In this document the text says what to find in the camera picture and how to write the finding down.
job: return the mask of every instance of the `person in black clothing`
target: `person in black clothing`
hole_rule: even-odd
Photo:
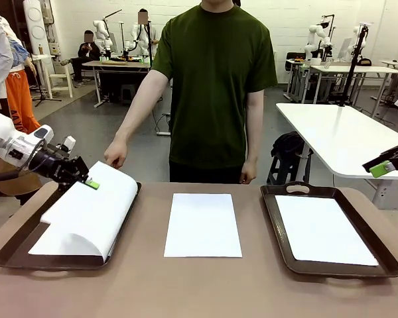
[[[62,61],[61,64],[63,66],[72,63],[72,68],[74,69],[74,87],[83,86],[82,81],[82,64],[88,63],[91,61],[100,60],[100,49],[93,41],[93,32],[87,30],[84,33],[84,38],[86,42],[80,45],[80,49],[78,50],[78,57],[71,58],[70,60]]]

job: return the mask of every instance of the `tray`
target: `tray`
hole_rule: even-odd
[[[292,182],[285,185],[263,186],[261,187],[261,193],[273,224],[281,254],[286,266],[292,272],[301,275],[346,279],[398,277],[398,261],[339,189],[333,187],[313,187],[303,182]],[[361,236],[369,250],[376,257],[379,262],[379,266],[296,260],[289,244],[289,238],[283,224],[275,195],[303,195],[306,197],[334,199],[342,208],[343,212],[350,220],[359,236]]]
[[[68,270],[99,270],[103,268],[111,260],[112,254],[114,253],[115,248],[117,248],[118,240],[123,232],[130,212],[136,202],[141,189],[141,184],[137,183],[137,185],[137,195],[135,196],[133,204],[128,210],[124,222],[115,238],[115,246],[113,247],[112,253],[107,257],[104,263],[101,256],[31,255],[28,253],[49,227],[48,224],[40,222],[41,216],[64,194],[64,192],[56,190],[40,207],[40,209],[38,209],[34,215],[28,219],[28,221],[0,250],[0,267],[53,272]]]

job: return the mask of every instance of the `white paper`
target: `white paper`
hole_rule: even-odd
[[[242,257],[232,196],[174,194],[164,257]]]
[[[137,184],[101,162],[90,169],[89,177],[100,184],[99,189],[74,184],[41,217],[50,226],[29,254],[96,255],[106,260],[135,198]]]
[[[378,265],[334,199],[291,195],[275,197],[295,259]]]

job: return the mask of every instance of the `shoe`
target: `shoe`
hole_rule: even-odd
[[[65,66],[71,63],[71,60],[61,61],[60,65]]]

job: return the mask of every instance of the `white wall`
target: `white wall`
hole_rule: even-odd
[[[141,8],[149,11],[153,25],[162,31],[166,22],[199,4],[200,0],[52,0],[56,30],[63,58],[75,57],[85,30],[94,30],[94,20],[123,9],[109,18],[109,29],[117,36],[121,47],[119,25],[125,23],[125,38],[131,39],[131,25]],[[285,57],[287,52],[303,52],[308,28],[319,23],[322,15],[335,14],[333,43],[336,56],[343,40],[353,35],[359,22],[374,23],[370,28],[364,55],[373,58],[398,58],[398,0],[243,0],[242,8],[257,17],[271,32],[277,53],[277,74],[281,83],[287,82]]]

